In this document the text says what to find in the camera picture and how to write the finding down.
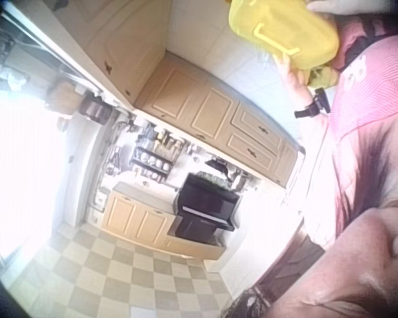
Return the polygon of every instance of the floor tile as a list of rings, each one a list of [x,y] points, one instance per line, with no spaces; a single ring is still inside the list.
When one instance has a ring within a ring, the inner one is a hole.
[[[60,233],[54,233],[48,240],[48,245],[59,253],[62,253],[68,246],[69,242],[70,239],[64,237]]]
[[[66,306],[53,301],[47,295],[40,293],[29,310],[29,315],[32,318],[63,318],[65,316]]]
[[[214,295],[198,295],[198,301],[202,311],[218,310],[220,308]]]
[[[153,272],[172,275],[172,267],[170,262],[166,262],[164,260],[153,259]]]
[[[213,293],[228,293],[224,282],[210,281]]]
[[[171,255],[171,256],[170,256],[170,259],[171,259],[171,262],[172,262],[172,263],[184,264],[184,265],[187,264],[187,261],[186,261],[185,258],[181,258],[181,257],[178,257],[178,256],[173,256],[173,255]]]
[[[51,273],[43,287],[48,297],[63,306],[69,304],[74,285],[55,273]]]
[[[97,238],[91,249],[93,252],[98,253],[107,258],[112,258],[113,251],[115,250],[115,245],[102,240],[101,238]]]
[[[72,240],[75,234],[77,234],[78,229],[70,226],[69,224],[66,224],[65,222],[62,222],[57,232],[66,237],[67,239]]]
[[[157,309],[179,310],[176,293],[170,291],[155,290],[155,301]]]
[[[177,293],[178,304],[181,311],[199,311],[199,301],[193,293]]]
[[[174,277],[175,290],[179,293],[194,293],[193,281],[190,278]]]
[[[84,232],[83,230],[79,230],[72,240],[87,249],[91,249],[96,237],[90,233]]]
[[[171,263],[172,275],[174,277],[191,278],[190,270],[187,265]]]
[[[81,226],[81,229],[84,232],[90,233],[91,235],[94,235],[95,237],[99,235],[99,233],[101,232],[100,229],[98,229],[97,227],[95,227],[94,225],[91,225],[89,223],[84,223]]]
[[[90,317],[82,313],[79,313],[76,310],[66,308],[64,318],[90,318]]]
[[[24,279],[13,284],[9,292],[25,310],[31,308],[38,295],[38,289]]]
[[[198,295],[211,295],[212,289],[208,280],[192,280],[194,292]]]
[[[101,231],[98,235],[99,238],[105,240],[106,242],[109,242],[111,244],[115,244],[117,242],[117,238],[114,237],[113,235],[110,235],[109,233]]]
[[[110,259],[99,255],[98,253],[90,252],[86,262],[84,263],[84,266],[88,267],[90,270],[94,270],[100,274],[106,275],[110,264]]]
[[[202,315],[204,318],[221,318],[222,316],[220,310],[203,311]]]
[[[220,309],[225,309],[232,303],[232,297],[229,294],[221,293],[220,295],[214,295],[214,297],[217,300],[218,307]]]
[[[131,285],[129,304],[134,307],[154,309],[155,291],[152,288]]]
[[[117,246],[124,248],[125,250],[130,250],[131,252],[134,252],[135,250],[135,245],[126,240],[117,240]]]
[[[153,258],[143,254],[134,254],[133,267],[153,272]]]
[[[111,264],[109,265],[109,270],[107,270],[108,277],[126,283],[131,282],[132,274],[133,274],[133,268],[130,265],[126,265],[116,260],[111,260]]]
[[[100,299],[98,318],[129,318],[128,303],[121,303],[106,297]]]
[[[192,278],[200,279],[200,280],[206,279],[205,271],[203,270],[203,268],[197,267],[197,266],[189,266],[188,270],[189,270]]]
[[[36,260],[31,261],[22,274],[23,278],[38,290],[47,282],[49,275],[50,270]]]
[[[112,259],[117,260],[118,262],[124,263],[126,265],[132,266],[134,260],[134,253],[131,252],[130,250],[116,246],[115,250],[113,251]]]
[[[175,292],[174,276],[153,273],[153,283],[156,290],[164,292]]]
[[[167,262],[171,261],[171,258],[170,258],[169,254],[157,252],[156,250],[153,251],[153,258],[157,259],[157,260],[165,260]]]
[[[153,250],[140,245],[136,245],[134,251],[145,256],[153,257]]]
[[[84,246],[81,246],[75,242],[70,242],[62,255],[79,265],[83,265],[87,259],[88,253],[89,250]]]
[[[131,307],[131,318],[157,318],[155,310]]]
[[[203,314],[200,311],[183,311],[181,313],[182,318],[203,318]]]
[[[191,259],[191,260],[186,260],[187,265],[189,266],[196,266],[196,267],[202,267],[204,268],[204,263],[201,260],[197,260],[195,258]]]
[[[60,253],[46,245],[37,252],[34,259],[46,269],[52,270],[59,258]]]
[[[90,293],[101,295],[103,287],[105,286],[105,281],[105,275],[90,270],[87,267],[83,267],[76,281],[76,285]]]
[[[81,272],[81,265],[61,256],[54,266],[53,272],[65,280],[68,280],[70,283],[75,284],[78,275]]]
[[[130,289],[130,284],[107,277],[102,295],[112,300],[130,303]]]
[[[142,287],[153,288],[153,273],[147,270],[133,268],[131,283]]]
[[[89,317],[97,317],[99,304],[100,296],[75,287],[68,307]]]
[[[158,309],[157,318],[182,318],[182,317],[180,311]]]

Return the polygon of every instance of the wooden cabinet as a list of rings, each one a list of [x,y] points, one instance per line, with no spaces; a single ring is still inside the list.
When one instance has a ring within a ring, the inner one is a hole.
[[[112,192],[106,206],[102,227],[117,235],[127,236],[133,230],[139,206],[130,198]]]
[[[86,47],[87,54],[133,103],[162,60],[170,0],[132,0]]]
[[[135,106],[158,124],[201,140],[207,151],[286,187],[297,145],[268,115],[204,70],[167,53]]]
[[[150,247],[159,248],[175,219],[175,215],[143,206],[136,215],[128,238]]]
[[[242,102],[233,117],[232,125],[274,154],[280,154],[283,137],[272,127],[268,115]]]
[[[67,1],[67,6],[57,9],[54,15],[78,44],[85,48],[108,20],[131,2],[133,0]]]

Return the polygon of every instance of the kitchen counter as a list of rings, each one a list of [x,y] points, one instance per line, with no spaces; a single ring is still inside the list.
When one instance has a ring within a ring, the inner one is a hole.
[[[154,195],[150,195],[132,185],[125,184],[123,182],[118,182],[118,184],[113,188],[114,191],[119,192],[127,197],[132,198],[135,201],[148,205],[156,210],[170,213],[174,215],[174,209],[172,208],[172,203],[162,200]]]

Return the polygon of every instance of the drawer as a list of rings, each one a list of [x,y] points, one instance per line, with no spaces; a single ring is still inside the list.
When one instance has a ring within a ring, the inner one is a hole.
[[[270,123],[265,114],[253,109],[252,106],[242,102],[232,119],[232,125],[267,150],[276,155],[280,154],[283,145],[282,136],[275,130],[275,124]]]

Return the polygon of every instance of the yellow bag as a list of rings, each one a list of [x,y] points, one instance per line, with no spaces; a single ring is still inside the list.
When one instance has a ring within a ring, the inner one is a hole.
[[[229,24],[270,53],[288,54],[300,70],[327,63],[338,51],[334,23],[309,11],[305,0],[233,0]]]

